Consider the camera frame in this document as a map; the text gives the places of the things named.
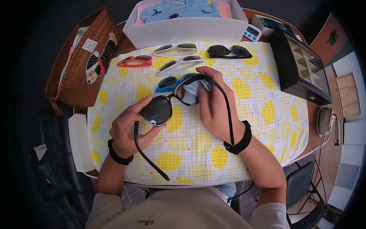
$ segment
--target black sunglasses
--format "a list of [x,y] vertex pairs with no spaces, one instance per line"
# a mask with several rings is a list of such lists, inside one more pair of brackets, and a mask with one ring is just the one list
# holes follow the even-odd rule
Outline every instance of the black sunglasses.
[[[209,48],[208,52],[210,53],[210,58],[248,59],[253,57],[246,48],[238,45],[234,45],[232,51],[228,50],[225,46],[214,45]],[[234,53],[236,56],[227,56],[230,53]]]
[[[230,112],[230,105],[229,100],[224,92],[224,90],[221,88],[221,86],[214,81],[213,79],[209,78],[205,74],[199,74],[196,73],[194,76],[184,79],[182,82],[180,82],[174,89],[174,92],[171,93],[168,96],[160,95],[157,97],[154,97],[148,105],[146,105],[140,112],[139,115],[141,115],[148,123],[150,123],[153,126],[161,126],[164,125],[169,121],[169,119],[173,115],[173,109],[172,109],[172,103],[170,99],[172,97],[177,98],[179,101],[184,103],[187,106],[194,106],[198,104],[198,97],[196,97],[194,94],[186,91],[184,89],[184,85],[191,84],[194,81],[197,80],[207,80],[212,85],[216,86],[224,95],[225,101],[226,101],[226,108],[228,111],[228,117],[229,117],[229,130],[230,130],[230,141],[231,145],[235,146],[234,144],[234,134],[232,129],[232,122],[231,122],[231,112]],[[150,159],[142,152],[138,145],[138,125],[139,121],[135,122],[134,125],[134,140],[135,145],[141,156],[162,176],[165,180],[169,181],[170,178],[159,168],[157,167]]]

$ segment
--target small box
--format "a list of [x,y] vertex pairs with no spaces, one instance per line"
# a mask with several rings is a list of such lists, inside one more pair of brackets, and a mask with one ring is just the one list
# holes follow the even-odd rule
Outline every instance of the small box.
[[262,16],[262,15],[257,15],[255,14],[254,17],[253,17],[253,20],[252,20],[252,24],[257,27],[258,29],[261,30],[262,32],[262,36],[265,36],[265,37],[270,37],[272,35],[272,33],[275,31],[274,29],[270,29],[270,28],[267,28],[265,27],[262,22],[259,20],[259,18],[267,18],[265,16]]
[[68,120],[72,157],[76,171],[89,172],[95,169],[90,149],[86,115],[74,114]]
[[281,91],[320,106],[332,103],[320,57],[287,32],[276,29],[269,38]]
[[123,32],[136,49],[185,41],[240,42],[248,18],[236,0],[220,0],[229,4],[232,19],[174,18],[133,27],[138,19],[138,7],[161,0],[143,0],[132,10]]

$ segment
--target digital timer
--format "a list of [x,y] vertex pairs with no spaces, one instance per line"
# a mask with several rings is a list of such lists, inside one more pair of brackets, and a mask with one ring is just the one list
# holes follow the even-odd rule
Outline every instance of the digital timer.
[[254,25],[248,24],[245,32],[244,32],[244,36],[249,38],[252,41],[258,41],[259,38],[261,37],[262,32],[255,27]]

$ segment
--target person's left hand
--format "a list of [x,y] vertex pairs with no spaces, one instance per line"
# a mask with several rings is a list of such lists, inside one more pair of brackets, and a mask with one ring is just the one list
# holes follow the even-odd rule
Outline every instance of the person's left hand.
[[[112,147],[114,151],[122,158],[128,158],[132,154],[137,153],[134,141],[134,135],[131,132],[130,124],[140,121],[142,117],[138,114],[151,100],[149,95],[137,103],[129,106],[124,110],[113,122],[109,134],[113,138]],[[159,127],[152,127],[146,134],[139,134],[138,144],[141,149],[147,148],[154,137],[166,127],[164,124]]]

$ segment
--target white quilted cloth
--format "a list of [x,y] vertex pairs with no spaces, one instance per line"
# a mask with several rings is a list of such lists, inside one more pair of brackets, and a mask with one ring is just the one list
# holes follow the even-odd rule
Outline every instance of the white quilted cloth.
[[[248,120],[252,133],[284,164],[305,149],[309,138],[306,100],[284,93],[269,43],[196,41],[202,65],[222,72],[224,81],[236,96],[240,120]],[[223,45],[245,47],[251,59],[225,60],[208,58],[208,48]],[[153,56],[153,65],[141,68],[119,68],[116,64],[128,56],[151,55],[157,47],[121,54],[111,60],[104,76],[97,101],[88,109],[87,123],[95,168],[99,171],[108,155],[107,140],[112,121],[129,105],[155,93],[158,69],[170,58]],[[176,74],[196,72],[194,68]],[[212,136],[199,119],[199,105],[186,106],[172,99],[173,117],[160,132],[145,154],[166,174],[165,181],[139,154],[125,171],[125,181],[145,185],[218,185],[250,179],[247,166],[240,156],[227,152],[220,139]],[[139,133],[152,126],[140,122]]]

